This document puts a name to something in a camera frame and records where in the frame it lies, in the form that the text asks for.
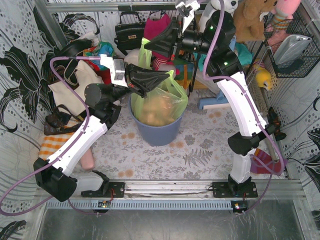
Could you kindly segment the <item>green trash bag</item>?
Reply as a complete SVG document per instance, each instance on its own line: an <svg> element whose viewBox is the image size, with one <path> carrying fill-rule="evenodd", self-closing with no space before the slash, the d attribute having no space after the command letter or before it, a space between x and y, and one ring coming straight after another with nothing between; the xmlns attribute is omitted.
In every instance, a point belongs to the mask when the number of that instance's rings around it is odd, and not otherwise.
<svg viewBox="0 0 320 240"><path fill-rule="evenodd" d="M175 80L176 68L173 64L168 64L160 58L156 58L152 63L152 52L145 49L145 45L149 42L146 38L142 39L138 66L155 70L157 73L163 71L169 77L148 92L146 97L132 94L130 106L139 122L148 126L162 127L173 123L182 115L187 107L188 97L185 89Z"/></svg>

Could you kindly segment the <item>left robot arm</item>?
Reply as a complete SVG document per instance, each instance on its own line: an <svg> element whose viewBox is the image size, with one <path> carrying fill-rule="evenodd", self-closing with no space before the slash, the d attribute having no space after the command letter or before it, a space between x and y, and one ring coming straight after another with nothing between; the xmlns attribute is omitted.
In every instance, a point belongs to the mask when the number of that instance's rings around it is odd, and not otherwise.
<svg viewBox="0 0 320 240"><path fill-rule="evenodd" d="M91 83L84 90L87 115L71 138L46 160L34 162L36 183L60 202L76 192L104 197L109 178L96 170L72 176L73 170L92 144L118 120L121 106L115 102L132 93L145 98L170 77L168 71L155 71L126 64L122 59L100 61L110 71L111 83Z"/></svg>

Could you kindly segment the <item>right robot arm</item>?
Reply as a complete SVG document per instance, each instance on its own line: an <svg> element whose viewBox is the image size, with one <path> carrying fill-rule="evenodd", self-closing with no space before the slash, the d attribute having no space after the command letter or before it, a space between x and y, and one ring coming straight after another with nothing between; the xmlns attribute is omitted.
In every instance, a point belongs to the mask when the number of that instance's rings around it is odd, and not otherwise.
<svg viewBox="0 0 320 240"><path fill-rule="evenodd" d="M145 44L145 48L166 57L173 56L175 50L206 54L203 78L216 83L223 92L239 127L239 131L227 140L234 153L228 180L214 182L210 188L216 198L256 198L258 193L252 181L251 167L266 169L269 174L279 176L286 163L271 138L275 126L267 124L260 115L246 84L242 65L229 47L236 33L233 17L218 10L210 17L204 32L188 30L184 26L172 20L161 34ZM278 162L264 163L255 155L264 139L274 147Z"/></svg>

